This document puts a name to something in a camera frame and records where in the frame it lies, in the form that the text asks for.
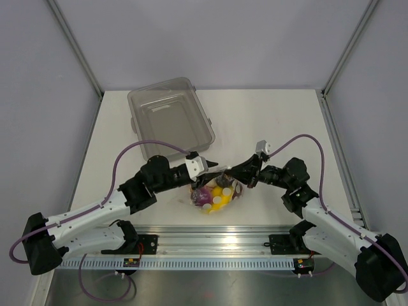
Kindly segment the dark round toy fruit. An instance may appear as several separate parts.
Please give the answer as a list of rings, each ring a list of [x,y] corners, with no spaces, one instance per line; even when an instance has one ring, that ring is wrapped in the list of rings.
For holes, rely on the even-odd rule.
[[[215,183],[221,188],[229,188],[233,185],[233,179],[224,175],[220,175],[215,178]]]

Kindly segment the clear zip top bag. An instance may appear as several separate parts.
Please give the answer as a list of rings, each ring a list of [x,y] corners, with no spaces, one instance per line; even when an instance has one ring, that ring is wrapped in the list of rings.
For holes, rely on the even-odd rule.
[[[176,202],[190,205],[204,214],[223,210],[232,201],[243,196],[244,186],[225,171],[205,173],[182,187]]]

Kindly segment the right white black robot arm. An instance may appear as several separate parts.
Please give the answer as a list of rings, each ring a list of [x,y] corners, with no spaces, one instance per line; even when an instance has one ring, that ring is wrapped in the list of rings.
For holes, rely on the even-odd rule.
[[[249,188],[261,182],[285,189],[284,206],[301,218],[290,230],[292,250],[308,249],[341,266],[376,302],[407,292],[407,262],[395,237],[371,232],[324,205],[323,197],[308,185],[310,176],[301,159],[294,157],[283,168],[263,166],[265,161],[265,155],[255,154],[226,173]]]

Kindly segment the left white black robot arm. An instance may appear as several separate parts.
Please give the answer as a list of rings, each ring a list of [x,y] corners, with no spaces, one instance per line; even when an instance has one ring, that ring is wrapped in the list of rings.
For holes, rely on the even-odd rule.
[[[142,211],[156,195],[200,183],[217,163],[190,154],[171,167],[164,156],[154,156],[104,200],[52,217],[31,215],[22,235],[22,244],[32,275],[57,268],[64,259],[94,251],[132,253],[138,245],[137,233],[124,218]]]

